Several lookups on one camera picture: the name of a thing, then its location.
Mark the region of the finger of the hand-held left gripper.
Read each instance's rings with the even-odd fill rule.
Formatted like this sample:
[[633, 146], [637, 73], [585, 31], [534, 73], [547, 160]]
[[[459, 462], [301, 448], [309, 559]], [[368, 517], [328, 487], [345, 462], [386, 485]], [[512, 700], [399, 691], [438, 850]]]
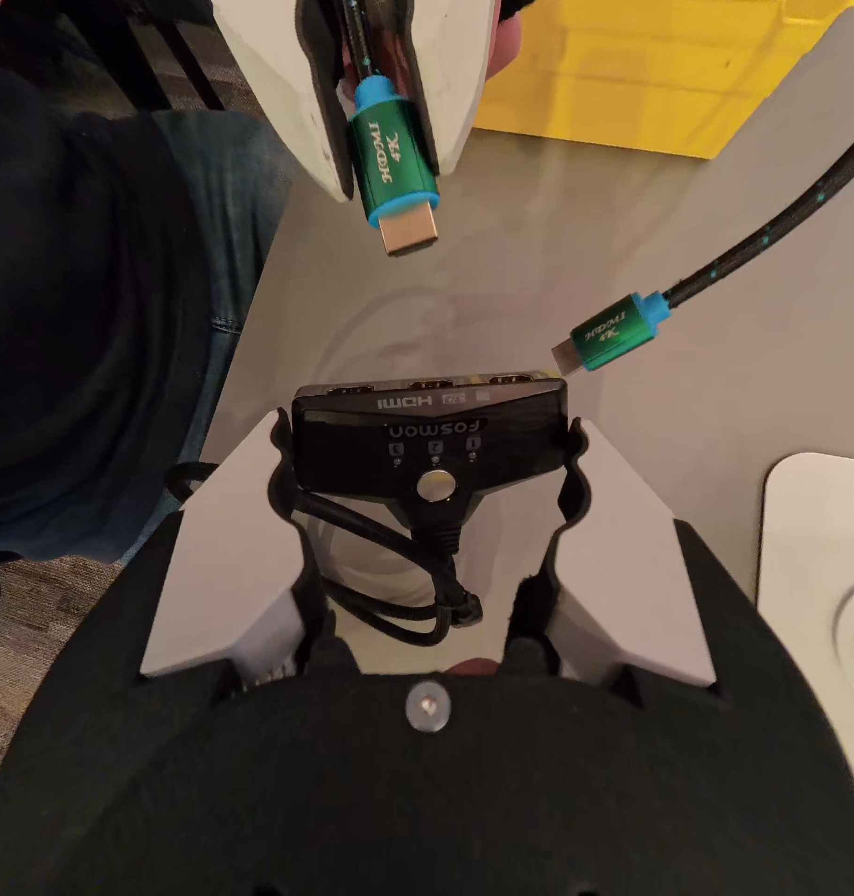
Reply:
[[213, 16], [267, 120], [334, 199], [354, 197], [337, 94], [342, 40], [332, 2], [214, 1]]
[[408, 95], [418, 112], [428, 162], [454, 172], [476, 119], [500, 2], [400, 2]]

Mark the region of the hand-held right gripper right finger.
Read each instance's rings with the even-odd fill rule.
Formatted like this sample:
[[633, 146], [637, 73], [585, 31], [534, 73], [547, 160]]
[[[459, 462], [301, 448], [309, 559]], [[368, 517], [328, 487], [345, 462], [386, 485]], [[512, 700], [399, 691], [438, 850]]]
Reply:
[[672, 511], [589, 420], [567, 432], [563, 517], [518, 587], [505, 652], [528, 639], [563, 678], [612, 684], [627, 666], [716, 682]]

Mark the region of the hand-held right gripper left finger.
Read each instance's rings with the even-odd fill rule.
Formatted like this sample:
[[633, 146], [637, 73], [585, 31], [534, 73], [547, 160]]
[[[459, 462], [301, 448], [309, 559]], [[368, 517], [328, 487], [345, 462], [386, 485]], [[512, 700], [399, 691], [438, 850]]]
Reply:
[[182, 517], [140, 665], [148, 678], [227, 659], [242, 680], [292, 675], [306, 635], [305, 538], [268, 486], [286, 451], [268, 413], [200, 484]]

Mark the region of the yellow plastic bin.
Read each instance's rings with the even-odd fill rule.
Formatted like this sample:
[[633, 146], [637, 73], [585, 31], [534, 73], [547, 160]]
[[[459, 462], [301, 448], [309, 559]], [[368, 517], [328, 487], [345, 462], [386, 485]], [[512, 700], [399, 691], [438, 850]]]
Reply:
[[715, 158], [854, 1], [539, 1], [475, 128]]

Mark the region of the black hdmi switch box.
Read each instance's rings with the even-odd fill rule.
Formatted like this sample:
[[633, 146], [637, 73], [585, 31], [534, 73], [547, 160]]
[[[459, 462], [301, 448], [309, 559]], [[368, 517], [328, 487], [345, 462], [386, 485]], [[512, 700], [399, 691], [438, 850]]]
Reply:
[[456, 576], [462, 528], [488, 494], [561, 468], [567, 386], [541, 372], [312, 385], [269, 433], [268, 505], [326, 522], [419, 566], [433, 603], [405, 607], [324, 579], [346, 612], [402, 644], [432, 647], [482, 620]]

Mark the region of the person's left hand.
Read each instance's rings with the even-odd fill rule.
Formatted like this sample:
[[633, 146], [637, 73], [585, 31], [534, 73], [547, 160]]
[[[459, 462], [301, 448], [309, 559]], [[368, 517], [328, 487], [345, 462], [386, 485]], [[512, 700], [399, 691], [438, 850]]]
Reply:
[[485, 73], [488, 81], [507, 68], [518, 56], [522, 47], [522, 22], [520, 13], [500, 18], [493, 27]]

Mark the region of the person's leg in jeans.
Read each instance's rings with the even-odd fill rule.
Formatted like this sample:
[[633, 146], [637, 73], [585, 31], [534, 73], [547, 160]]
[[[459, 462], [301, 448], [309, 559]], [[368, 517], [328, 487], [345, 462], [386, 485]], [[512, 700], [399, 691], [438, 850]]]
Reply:
[[209, 364], [193, 432], [205, 440], [298, 172], [272, 125], [239, 111], [154, 120], [189, 187], [209, 269]]

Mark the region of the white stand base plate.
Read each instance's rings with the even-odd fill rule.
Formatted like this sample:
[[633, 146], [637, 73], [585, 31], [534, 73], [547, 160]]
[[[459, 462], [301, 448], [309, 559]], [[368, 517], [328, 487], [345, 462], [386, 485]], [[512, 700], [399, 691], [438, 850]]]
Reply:
[[770, 471], [757, 609], [807, 678], [854, 773], [854, 459], [793, 454]]

